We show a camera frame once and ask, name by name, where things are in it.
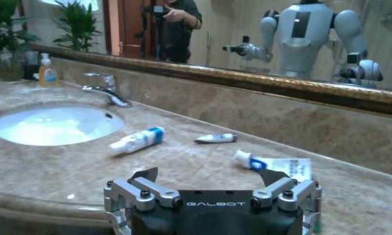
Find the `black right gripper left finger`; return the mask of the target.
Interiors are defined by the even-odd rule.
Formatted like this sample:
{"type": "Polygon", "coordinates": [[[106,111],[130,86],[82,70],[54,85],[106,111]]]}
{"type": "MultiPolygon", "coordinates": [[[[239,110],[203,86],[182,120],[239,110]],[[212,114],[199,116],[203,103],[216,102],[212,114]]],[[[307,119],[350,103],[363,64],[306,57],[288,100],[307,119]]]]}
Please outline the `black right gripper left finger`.
{"type": "Polygon", "coordinates": [[[138,171],[127,180],[107,182],[104,213],[115,234],[131,235],[132,210],[150,212],[156,205],[179,210],[180,192],[156,183],[159,168],[138,171]]]}

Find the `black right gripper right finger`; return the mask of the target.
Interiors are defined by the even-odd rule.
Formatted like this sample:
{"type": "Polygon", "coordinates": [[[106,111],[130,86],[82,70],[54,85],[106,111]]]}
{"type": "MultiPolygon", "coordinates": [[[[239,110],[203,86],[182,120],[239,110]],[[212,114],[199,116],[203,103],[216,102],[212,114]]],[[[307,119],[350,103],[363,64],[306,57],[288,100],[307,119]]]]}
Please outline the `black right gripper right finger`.
{"type": "Polygon", "coordinates": [[[323,187],[318,181],[288,176],[282,171],[259,169],[264,187],[252,191],[252,209],[260,211],[274,204],[286,212],[303,209],[302,233],[311,235],[320,232],[323,214],[323,187]]]}

